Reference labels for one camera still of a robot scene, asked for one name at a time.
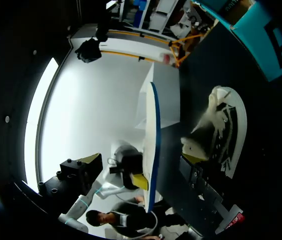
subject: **white wall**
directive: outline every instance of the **white wall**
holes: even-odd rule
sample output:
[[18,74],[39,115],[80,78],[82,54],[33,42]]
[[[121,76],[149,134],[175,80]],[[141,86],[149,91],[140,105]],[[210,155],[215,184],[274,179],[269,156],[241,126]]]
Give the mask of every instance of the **white wall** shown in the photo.
[[[65,61],[50,96],[41,136],[43,181],[55,176],[59,164],[100,152],[103,166],[115,140],[141,148],[144,131],[134,128],[139,90],[150,62],[126,56],[103,54],[84,63],[72,52]],[[131,193],[120,195],[131,197]],[[108,212],[119,200],[94,197],[90,208]],[[104,237],[100,227],[89,232]]]

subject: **black letter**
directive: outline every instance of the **black letter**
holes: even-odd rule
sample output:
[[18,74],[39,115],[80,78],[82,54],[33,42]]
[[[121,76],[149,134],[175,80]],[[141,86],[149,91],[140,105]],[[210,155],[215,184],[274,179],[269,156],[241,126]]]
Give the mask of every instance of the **black letter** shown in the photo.
[[276,39],[275,33],[273,30],[277,28],[275,21],[272,19],[267,25],[265,25],[264,30],[266,31],[269,39],[272,43],[277,61],[279,63],[280,69],[282,69],[282,45],[279,46],[278,40]]

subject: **black hair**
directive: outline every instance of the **black hair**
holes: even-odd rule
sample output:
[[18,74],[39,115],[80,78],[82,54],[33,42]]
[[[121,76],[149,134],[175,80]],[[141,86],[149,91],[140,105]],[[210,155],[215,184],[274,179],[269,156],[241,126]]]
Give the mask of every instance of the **black hair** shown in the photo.
[[86,213],[85,217],[86,217],[86,221],[94,227],[99,227],[101,224],[98,221],[98,214],[100,212],[97,210],[90,210]]

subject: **cable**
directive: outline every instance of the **cable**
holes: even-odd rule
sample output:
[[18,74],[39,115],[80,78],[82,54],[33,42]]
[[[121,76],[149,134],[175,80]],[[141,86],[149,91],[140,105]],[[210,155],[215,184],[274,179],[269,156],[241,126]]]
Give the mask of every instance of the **cable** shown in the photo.
[[177,232],[175,232],[175,231],[169,231],[167,227],[165,227],[165,229],[166,229],[169,233],[171,233],[171,234],[176,234],[176,235],[180,236],[180,234],[177,233]]
[[[119,197],[117,194],[116,194],[116,197],[117,197],[118,199],[122,200],[123,202],[127,203],[127,204],[137,205],[137,206],[139,207],[138,204],[133,203],[133,202],[130,202],[130,201],[127,201],[127,200],[124,200],[124,199],[122,199],[121,197]],[[157,217],[157,215],[156,215],[153,211],[151,211],[151,213],[152,213],[153,216],[155,217],[155,226],[154,226],[149,232],[147,232],[147,233],[145,233],[145,234],[143,234],[143,235],[141,235],[141,236],[129,238],[129,240],[141,239],[141,238],[146,237],[146,236],[148,236],[148,235],[150,235],[150,234],[153,233],[153,231],[154,231],[154,230],[157,228],[157,226],[158,226],[158,217]]]

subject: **red label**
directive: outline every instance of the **red label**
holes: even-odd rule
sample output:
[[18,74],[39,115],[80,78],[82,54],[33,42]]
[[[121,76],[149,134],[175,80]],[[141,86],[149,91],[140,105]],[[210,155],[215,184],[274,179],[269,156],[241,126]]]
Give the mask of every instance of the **red label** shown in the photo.
[[237,222],[243,222],[245,220],[245,216],[243,216],[240,212],[235,216],[235,218],[230,222],[230,224],[225,228],[231,227],[233,224],[236,224]]

